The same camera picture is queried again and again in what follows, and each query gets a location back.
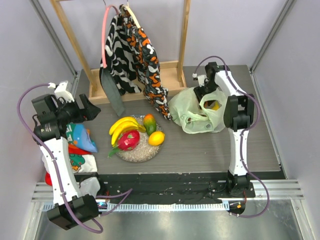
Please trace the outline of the green avocado print plastic bag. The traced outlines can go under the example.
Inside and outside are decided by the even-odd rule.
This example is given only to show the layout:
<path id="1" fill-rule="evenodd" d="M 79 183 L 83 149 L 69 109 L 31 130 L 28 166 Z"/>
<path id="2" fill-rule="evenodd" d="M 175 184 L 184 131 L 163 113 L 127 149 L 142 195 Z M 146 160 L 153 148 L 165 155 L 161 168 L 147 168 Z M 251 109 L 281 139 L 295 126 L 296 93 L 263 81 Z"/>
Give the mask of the green avocado print plastic bag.
<path id="1" fill-rule="evenodd" d="M 220 108 L 211 108 L 218 102 Z M 217 89 L 206 94 L 199 101 L 194 88 L 185 88 L 175 95 L 169 102 L 169 111 L 174 123 L 182 127 L 187 134 L 219 133 L 225 128 L 224 112 L 227 97 Z"/>

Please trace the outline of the yellow fake banana bunch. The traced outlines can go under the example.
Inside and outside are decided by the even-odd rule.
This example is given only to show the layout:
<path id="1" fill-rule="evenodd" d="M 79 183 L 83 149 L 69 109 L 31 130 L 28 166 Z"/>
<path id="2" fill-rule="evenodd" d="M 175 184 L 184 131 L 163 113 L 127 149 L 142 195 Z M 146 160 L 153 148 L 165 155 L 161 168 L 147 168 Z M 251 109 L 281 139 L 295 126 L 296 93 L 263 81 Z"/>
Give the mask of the yellow fake banana bunch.
<path id="1" fill-rule="evenodd" d="M 111 136 L 111 145 L 116 146 L 118 138 L 125 132 L 137 130 L 145 133 L 146 128 L 138 123 L 138 121 L 132 116 L 126 116 L 116 121 L 109 129 L 109 135 Z"/>

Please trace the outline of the red fake dragon fruit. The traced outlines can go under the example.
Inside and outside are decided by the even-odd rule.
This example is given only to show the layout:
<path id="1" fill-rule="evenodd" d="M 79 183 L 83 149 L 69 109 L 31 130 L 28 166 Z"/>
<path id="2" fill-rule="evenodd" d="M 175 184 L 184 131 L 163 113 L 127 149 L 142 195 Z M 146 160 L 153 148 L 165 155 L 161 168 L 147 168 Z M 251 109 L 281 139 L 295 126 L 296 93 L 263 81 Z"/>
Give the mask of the red fake dragon fruit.
<path id="1" fill-rule="evenodd" d="M 140 133 L 138 130 L 130 130 L 123 133 L 116 141 L 115 146 L 109 152 L 108 157 L 111 158 L 119 152 L 127 152 L 135 149 L 140 142 Z"/>

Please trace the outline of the green red fake mango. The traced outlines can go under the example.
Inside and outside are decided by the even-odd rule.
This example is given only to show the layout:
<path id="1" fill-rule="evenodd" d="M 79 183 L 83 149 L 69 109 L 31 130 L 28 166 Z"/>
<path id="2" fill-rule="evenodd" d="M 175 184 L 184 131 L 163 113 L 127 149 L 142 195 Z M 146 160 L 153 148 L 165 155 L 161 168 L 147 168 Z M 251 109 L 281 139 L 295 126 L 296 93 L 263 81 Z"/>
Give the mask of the green red fake mango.
<path id="1" fill-rule="evenodd" d="M 143 118 L 143 126 L 146 130 L 148 136 L 154 133 L 157 130 L 156 119 L 152 114 L 147 114 Z"/>

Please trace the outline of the yellow fake lemon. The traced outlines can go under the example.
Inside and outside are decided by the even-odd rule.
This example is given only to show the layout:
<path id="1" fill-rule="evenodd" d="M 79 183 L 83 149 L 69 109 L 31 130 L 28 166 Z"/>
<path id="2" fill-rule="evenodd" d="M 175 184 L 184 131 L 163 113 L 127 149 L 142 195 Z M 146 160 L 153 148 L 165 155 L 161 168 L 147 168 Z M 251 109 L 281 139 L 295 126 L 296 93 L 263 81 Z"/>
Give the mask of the yellow fake lemon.
<path id="1" fill-rule="evenodd" d="M 159 146 L 164 141 L 165 141 L 165 134 L 162 131 L 155 131 L 148 138 L 148 144 L 151 146 Z"/>

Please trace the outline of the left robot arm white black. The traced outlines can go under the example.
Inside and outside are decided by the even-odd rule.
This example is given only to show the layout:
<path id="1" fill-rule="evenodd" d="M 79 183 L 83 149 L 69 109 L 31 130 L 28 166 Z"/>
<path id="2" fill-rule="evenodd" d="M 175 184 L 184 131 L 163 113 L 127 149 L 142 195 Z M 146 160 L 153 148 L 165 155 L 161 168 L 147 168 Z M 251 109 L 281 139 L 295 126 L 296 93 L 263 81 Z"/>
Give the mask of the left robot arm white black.
<path id="1" fill-rule="evenodd" d="M 97 200 L 107 192 L 99 182 L 97 173 L 93 173 L 77 183 L 69 158 L 67 125 L 92 121 L 100 113 L 85 94 L 80 100 L 83 108 L 75 101 L 67 102 L 45 94 L 32 100 L 39 124 L 34 127 L 34 140 L 40 145 L 45 157 L 53 187 L 53 209 L 47 212 L 48 219 L 64 230 L 93 220 L 99 215 Z"/>

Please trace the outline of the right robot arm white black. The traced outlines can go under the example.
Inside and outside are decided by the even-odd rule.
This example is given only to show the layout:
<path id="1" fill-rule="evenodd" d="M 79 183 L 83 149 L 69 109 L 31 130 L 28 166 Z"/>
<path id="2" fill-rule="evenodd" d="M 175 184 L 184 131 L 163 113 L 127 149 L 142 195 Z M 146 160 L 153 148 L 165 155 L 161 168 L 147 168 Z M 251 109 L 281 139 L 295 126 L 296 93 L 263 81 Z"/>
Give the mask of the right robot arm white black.
<path id="1" fill-rule="evenodd" d="M 230 136 L 231 159 L 227 172 L 225 190 L 233 198 L 238 197 L 250 186 L 247 171 L 247 140 L 254 121 L 255 102 L 252 94 L 247 94 L 235 81 L 227 66 L 209 62 L 205 66 L 205 74 L 192 74 L 198 82 L 194 93 L 199 101 L 205 95 L 220 89 L 226 96 L 223 111 L 223 123 Z"/>

